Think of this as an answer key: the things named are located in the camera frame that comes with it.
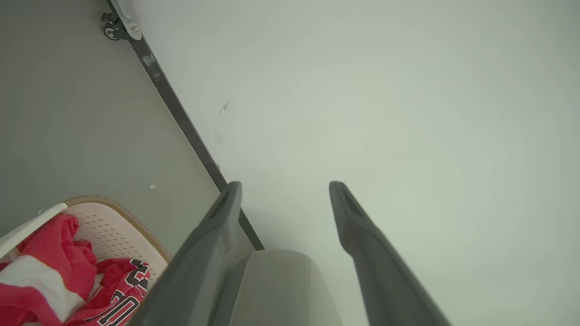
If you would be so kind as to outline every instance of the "laundry basket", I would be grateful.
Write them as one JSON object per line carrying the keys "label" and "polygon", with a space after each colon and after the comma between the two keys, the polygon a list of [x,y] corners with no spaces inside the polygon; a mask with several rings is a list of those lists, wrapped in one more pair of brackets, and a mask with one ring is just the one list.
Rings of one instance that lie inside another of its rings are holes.
{"label": "laundry basket", "polygon": [[97,260],[135,258],[149,264],[149,287],[171,261],[171,255],[152,233],[119,203],[106,197],[88,195],[65,200],[0,238],[0,258],[18,256],[16,246],[58,214],[73,215],[79,229],[75,240],[92,243]]}

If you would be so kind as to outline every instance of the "clothes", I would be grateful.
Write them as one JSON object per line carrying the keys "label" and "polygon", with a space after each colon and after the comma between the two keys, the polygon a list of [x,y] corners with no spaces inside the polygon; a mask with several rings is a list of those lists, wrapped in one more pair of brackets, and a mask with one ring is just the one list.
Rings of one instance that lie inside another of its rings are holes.
{"label": "clothes", "polygon": [[107,259],[97,264],[104,274],[89,302],[65,326],[123,326],[139,307],[147,290],[149,266],[137,259]]}
{"label": "clothes", "polygon": [[0,319],[6,326],[39,321],[61,326],[89,298],[97,259],[88,241],[73,241],[77,218],[55,216],[19,246],[0,271]]}
{"label": "clothes", "polygon": [[89,241],[73,241],[78,227],[74,216],[55,216],[18,245],[14,262],[0,265],[3,326],[123,326],[131,319],[146,294],[148,264],[97,263]]}

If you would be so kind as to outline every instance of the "gray floor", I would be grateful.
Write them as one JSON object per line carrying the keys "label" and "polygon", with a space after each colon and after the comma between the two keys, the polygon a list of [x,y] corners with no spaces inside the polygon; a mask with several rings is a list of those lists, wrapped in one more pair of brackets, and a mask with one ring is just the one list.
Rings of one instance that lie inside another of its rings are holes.
{"label": "gray floor", "polygon": [[[104,0],[3,4],[0,233],[96,194],[175,253],[219,192],[131,46],[102,34],[106,10]],[[253,247],[238,231],[239,257]]]}

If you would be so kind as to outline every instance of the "brown woven trim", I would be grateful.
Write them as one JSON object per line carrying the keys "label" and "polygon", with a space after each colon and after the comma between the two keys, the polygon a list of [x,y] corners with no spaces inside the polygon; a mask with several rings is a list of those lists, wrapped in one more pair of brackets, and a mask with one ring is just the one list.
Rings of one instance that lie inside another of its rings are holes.
{"label": "brown woven trim", "polygon": [[167,264],[173,260],[171,254],[159,241],[159,239],[153,236],[153,233],[141,222],[135,215],[131,214],[125,207],[121,206],[118,202],[111,200],[107,197],[97,196],[97,195],[85,195],[70,198],[64,201],[69,207],[78,204],[84,204],[86,202],[94,202],[97,204],[105,205],[114,211],[116,211],[119,215],[121,215],[131,226],[133,226],[145,239],[159,252],[161,257],[166,261]]}

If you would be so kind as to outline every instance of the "caster wheel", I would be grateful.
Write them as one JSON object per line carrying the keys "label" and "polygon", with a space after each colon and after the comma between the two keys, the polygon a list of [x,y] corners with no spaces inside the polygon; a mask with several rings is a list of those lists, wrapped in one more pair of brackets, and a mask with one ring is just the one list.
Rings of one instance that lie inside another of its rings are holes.
{"label": "caster wheel", "polygon": [[113,41],[117,41],[119,40],[119,38],[117,37],[117,31],[115,31],[114,28],[112,27],[105,27],[103,32],[105,33],[105,35],[112,39]]}

